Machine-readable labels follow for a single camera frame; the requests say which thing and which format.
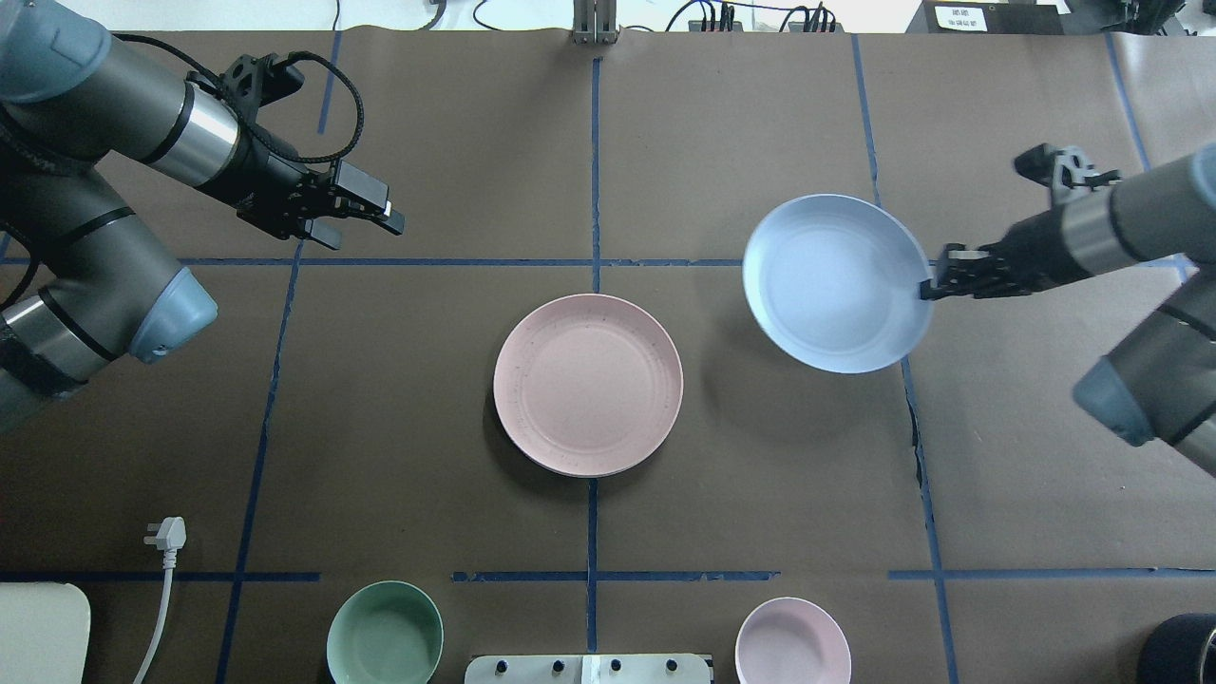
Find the black cylinder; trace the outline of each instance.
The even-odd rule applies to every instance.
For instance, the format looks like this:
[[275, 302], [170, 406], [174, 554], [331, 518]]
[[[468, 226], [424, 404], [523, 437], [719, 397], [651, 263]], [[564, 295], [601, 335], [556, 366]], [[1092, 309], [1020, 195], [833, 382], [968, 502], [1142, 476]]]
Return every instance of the black cylinder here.
[[1216, 613], [1186, 613], [1162, 622], [1141, 649], [1138, 684], [1211, 684], [1216, 662], [1207, 649], [1216, 635]]

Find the pink bowl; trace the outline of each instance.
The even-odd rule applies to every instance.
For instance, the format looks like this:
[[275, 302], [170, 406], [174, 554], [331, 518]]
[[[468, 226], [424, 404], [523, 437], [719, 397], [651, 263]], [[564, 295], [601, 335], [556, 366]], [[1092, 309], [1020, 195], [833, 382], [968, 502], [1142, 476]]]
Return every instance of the pink bowl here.
[[739, 684], [849, 684], [852, 656], [840, 626], [793, 596], [760, 604], [734, 641]]

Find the green bowl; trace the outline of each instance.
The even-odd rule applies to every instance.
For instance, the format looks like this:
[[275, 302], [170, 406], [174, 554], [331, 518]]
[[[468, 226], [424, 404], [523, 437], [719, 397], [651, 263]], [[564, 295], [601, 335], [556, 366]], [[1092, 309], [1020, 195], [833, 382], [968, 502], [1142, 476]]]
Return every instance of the green bowl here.
[[439, 609], [405, 582], [368, 584], [330, 626], [325, 657], [337, 684], [426, 684], [444, 650]]

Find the metal bracket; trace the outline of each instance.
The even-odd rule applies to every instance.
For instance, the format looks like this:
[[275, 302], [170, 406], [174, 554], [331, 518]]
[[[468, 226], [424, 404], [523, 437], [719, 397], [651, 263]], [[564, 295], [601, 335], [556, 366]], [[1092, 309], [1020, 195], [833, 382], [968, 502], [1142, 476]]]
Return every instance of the metal bracket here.
[[1075, 145], [1055, 147], [1043, 142], [1018, 155], [1013, 161], [1018, 175], [1051, 191], [1051, 204], [1066, 204], [1099, 187], [1119, 183], [1119, 170], [1098, 172], [1083, 150]]
[[482, 656], [465, 684], [714, 684], [713, 662], [693, 654]]
[[576, 44], [617, 43], [617, 0], [574, 0], [573, 30]]

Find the blue tape line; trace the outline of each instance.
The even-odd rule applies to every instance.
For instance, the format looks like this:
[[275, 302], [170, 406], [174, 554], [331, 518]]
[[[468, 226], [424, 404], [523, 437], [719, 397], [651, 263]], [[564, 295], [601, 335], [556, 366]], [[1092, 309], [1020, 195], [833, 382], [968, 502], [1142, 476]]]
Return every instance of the blue tape line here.
[[[708, 571], [596, 571], [596, 582], [770, 582], [781, 577], [776, 570]], [[454, 572], [456, 584], [471, 582], [586, 582], [586, 572]]]
[[587, 652], [599, 647], [597, 582], [599, 581], [599, 480], [587, 481]]
[[220, 646], [220, 661], [215, 666], [215, 684], [224, 684], [227, 678], [227, 661], [232, 656], [232, 632], [236, 629], [236, 613], [241, 606], [241, 582], [232, 583], [229, 595], [229, 613], [224, 621], [224, 644]]
[[586, 582], [587, 573], [578, 572], [454, 572], [452, 582]]
[[241, 582], [320, 582], [320, 572], [246, 572]]
[[732, 267], [743, 265], [743, 259], [604, 259], [604, 267]]
[[[187, 267], [289, 267], [295, 260], [286, 257], [191, 257], [180, 259]], [[24, 257], [0, 258], [0, 265], [26, 265]], [[420, 258], [420, 257], [304, 257], [305, 267], [595, 267], [595, 259], [483, 259], [483, 258]], [[601, 259], [602, 268], [685, 267], [739, 268], [743, 259]]]
[[958, 684], [958, 663], [955, 660], [955, 630], [950, 624], [950, 604], [946, 600], [946, 582], [941, 577], [941, 549], [938, 545], [938, 523], [933, 512], [933, 492], [929, 489], [929, 471], [925, 467], [924, 439], [921, 434], [921, 417], [917, 409], [916, 385], [912, 382], [912, 363], [900, 359], [903, 375], [903, 393], [912, 416], [912, 433], [916, 452], [917, 477], [921, 481], [921, 505], [924, 510], [924, 528], [929, 539], [929, 559], [933, 564], [933, 585], [938, 595], [938, 621], [941, 626], [941, 643], [946, 652], [946, 673], [950, 684]]
[[950, 582], [974, 582], [992, 579], [1103, 579], [1172, 577], [1190, 579], [1216, 579], [1216, 570], [1184, 567], [1062, 567], [1062, 568], [1004, 568], [1004, 570], [895, 570], [886, 574], [893, 582], [923, 582], [942, 578]]
[[1132, 131], [1132, 141], [1136, 142], [1136, 152], [1139, 153], [1141, 166], [1144, 170], [1153, 168], [1148, 163], [1148, 153], [1144, 152], [1144, 140], [1139, 134], [1139, 125], [1136, 123], [1136, 113], [1132, 112], [1132, 102], [1127, 99], [1127, 86], [1124, 84], [1124, 69], [1119, 66], [1119, 54], [1115, 51], [1115, 39], [1111, 34], [1103, 34], [1107, 39], [1107, 55], [1110, 56], [1110, 68], [1115, 72], [1115, 89], [1119, 90], [1119, 101], [1124, 103], [1124, 114], [1127, 117], [1127, 127]]
[[[304, 241], [295, 246], [295, 258], [292, 275], [287, 281], [287, 296], [283, 299], [283, 318], [278, 324], [278, 342], [275, 346], [275, 363], [270, 371], [270, 388], [266, 392], [266, 409], [261, 416], [261, 433], [258, 437], [258, 458], [253, 464], [253, 478], [249, 483], [249, 499], [244, 509], [244, 528], [241, 532], [241, 549], [237, 553], [236, 571], [244, 573], [249, 559], [249, 543], [253, 538], [253, 520], [258, 510], [258, 494], [261, 489], [261, 473], [266, 464], [266, 448], [270, 443], [270, 419], [275, 411], [275, 399], [278, 396], [278, 377], [282, 372], [283, 341], [287, 338], [287, 323], [292, 316], [292, 302], [295, 299], [295, 282], [300, 274], [300, 257], [304, 253]], [[215, 673], [216, 684], [221, 684], [227, 672], [227, 660], [232, 650], [232, 634], [236, 632], [237, 610], [241, 605], [241, 579], [232, 583], [232, 595], [229, 599], [229, 615], [224, 626], [224, 643], [220, 647], [220, 665]]]
[[861, 123], [866, 129], [866, 152], [869, 155], [869, 180], [874, 185], [874, 203], [883, 206], [883, 196], [878, 191], [878, 151], [874, 148], [874, 129], [869, 123], [869, 97], [866, 95], [866, 74], [861, 65], [861, 41], [857, 34], [852, 38], [852, 66], [857, 72], [857, 95], [861, 97]]
[[275, 258], [197, 258], [197, 259], [178, 259], [181, 265], [186, 267], [289, 267], [295, 263], [294, 259], [275, 259]]
[[599, 292], [599, 63], [591, 60], [591, 291]]
[[[235, 572], [174, 572], [174, 582], [233, 582]], [[164, 572], [0, 572], [0, 582], [161, 582]], [[257, 572], [244, 582], [320, 582], [319, 572]]]
[[609, 571], [599, 573], [599, 582], [771, 582], [781, 577], [775, 570], [706, 571], [706, 572], [631, 572]]
[[303, 259], [308, 267], [590, 267], [592, 259], [461, 259], [461, 258], [342, 258], [314, 257]]
[[[338, 52], [342, 51], [342, 32], [333, 34], [333, 47], [330, 50], [330, 61], [338, 66]], [[316, 122], [316, 134], [325, 135], [325, 124], [330, 120], [330, 99], [333, 96], [333, 72], [326, 69], [325, 100], [321, 100], [321, 118]]]

